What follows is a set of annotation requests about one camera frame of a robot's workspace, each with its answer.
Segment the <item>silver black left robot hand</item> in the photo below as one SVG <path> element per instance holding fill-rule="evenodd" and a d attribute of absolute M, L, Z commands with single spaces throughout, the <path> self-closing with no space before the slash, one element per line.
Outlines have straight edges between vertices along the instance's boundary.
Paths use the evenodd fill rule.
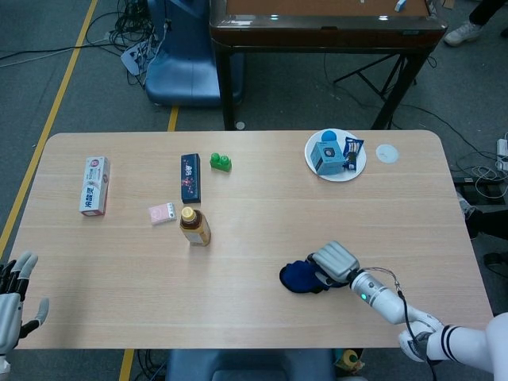
<path fill-rule="evenodd" d="M 49 312 L 49 299 L 42 298 L 36 316 L 23 323 L 22 315 L 29 278 L 38 256 L 24 252 L 17 260 L 1 266 L 1 356 L 16 348 L 20 339 L 41 327 Z"/>

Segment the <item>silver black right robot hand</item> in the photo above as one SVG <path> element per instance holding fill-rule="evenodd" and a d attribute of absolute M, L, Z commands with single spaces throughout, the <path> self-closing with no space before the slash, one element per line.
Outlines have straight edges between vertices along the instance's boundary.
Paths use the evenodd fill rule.
<path fill-rule="evenodd" d="M 349 286 L 360 270 L 359 260 L 337 241 L 310 253 L 305 264 L 310 266 L 311 279 L 316 283 L 311 287 L 315 294 Z"/>

